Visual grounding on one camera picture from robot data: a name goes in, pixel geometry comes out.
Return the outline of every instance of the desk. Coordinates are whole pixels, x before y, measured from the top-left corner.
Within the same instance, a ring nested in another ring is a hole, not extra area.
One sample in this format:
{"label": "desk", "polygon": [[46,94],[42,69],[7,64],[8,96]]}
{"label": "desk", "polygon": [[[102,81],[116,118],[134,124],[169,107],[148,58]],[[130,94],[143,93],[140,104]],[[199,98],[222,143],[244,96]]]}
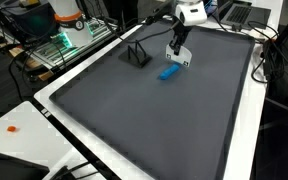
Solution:
{"label": "desk", "polygon": [[[281,14],[283,0],[276,0],[270,3],[265,0],[253,1],[254,6],[269,8],[272,10],[268,25],[277,29],[279,17]],[[210,20],[201,25],[208,28],[219,28],[215,21]],[[138,29],[137,26],[124,34],[123,37],[129,36]],[[49,100],[49,96],[59,87],[64,85],[74,76],[91,65],[94,61],[103,56],[111,48],[120,43],[117,39],[101,51],[86,59],[84,62],[67,72],[65,75],[35,94],[35,99],[40,102],[54,117],[56,117],[63,125],[75,134],[94,154],[96,154],[108,167],[110,167],[122,179],[152,179],[142,170],[130,163],[115,150],[110,148],[102,140],[93,133],[85,129],[69,115],[58,108]],[[253,68],[259,63],[259,53],[261,47],[257,45],[247,71],[240,106],[236,118],[235,128],[231,141],[230,151],[228,155],[225,180],[244,180],[249,179],[253,156],[255,152],[258,129],[261,119],[261,113],[264,103],[266,86],[258,84],[251,79]]]}
{"label": "desk", "polygon": [[[15,126],[14,133],[7,132]],[[24,102],[0,118],[0,153],[49,168],[44,180],[50,179],[64,165],[72,168],[87,160],[29,102]],[[80,177],[96,169],[85,166],[75,172]],[[104,179],[96,174],[89,179]]]}

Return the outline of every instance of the computer screen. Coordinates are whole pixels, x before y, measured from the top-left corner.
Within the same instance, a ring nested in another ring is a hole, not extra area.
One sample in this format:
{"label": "computer screen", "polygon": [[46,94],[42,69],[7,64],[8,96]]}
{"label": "computer screen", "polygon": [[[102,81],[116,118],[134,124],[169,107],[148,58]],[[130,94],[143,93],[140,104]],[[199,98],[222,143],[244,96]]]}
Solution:
{"label": "computer screen", "polygon": [[45,166],[0,154],[0,179],[41,180],[48,173]]}

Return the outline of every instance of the floor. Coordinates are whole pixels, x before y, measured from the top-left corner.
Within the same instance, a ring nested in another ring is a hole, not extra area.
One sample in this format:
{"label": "floor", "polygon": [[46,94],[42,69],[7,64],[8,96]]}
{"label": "floor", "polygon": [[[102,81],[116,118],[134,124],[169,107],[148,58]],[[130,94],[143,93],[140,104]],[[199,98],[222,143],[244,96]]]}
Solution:
{"label": "floor", "polygon": [[[154,0],[139,0],[139,17],[149,15],[159,3]],[[284,0],[280,25],[286,25],[287,22],[288,0]],[[20,103],[14,83],[7,71],[10,60],[11,58],[0,54],[0,116]],[[32,95],[47,84],[47,82],[35,84],[35,88],[29,89],[25,86],[20,72],[15,67],[13,67],[13,72],[27,100],[32,99]],[[262,124],[281,118],[288,118],[288,113],[269,103],[265,104]],[[278,126],[259,132],[251,179],[288,180],[288,126]]]}

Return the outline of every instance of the gray mat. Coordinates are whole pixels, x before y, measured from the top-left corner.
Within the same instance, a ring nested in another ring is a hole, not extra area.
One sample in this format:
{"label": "gray mat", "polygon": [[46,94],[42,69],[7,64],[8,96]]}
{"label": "gray mat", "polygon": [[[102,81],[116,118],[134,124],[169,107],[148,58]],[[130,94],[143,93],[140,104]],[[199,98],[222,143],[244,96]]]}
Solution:
{"label": "gray mat", "polygon": [[[141,28],[131,38],[167,29]],[[118,60],[122,43],[51,96],[65,112],[156,179],[221,179],[254,40],[194,28],[191,67],[166,81],[173,32],[142,42],[143,69]]]}

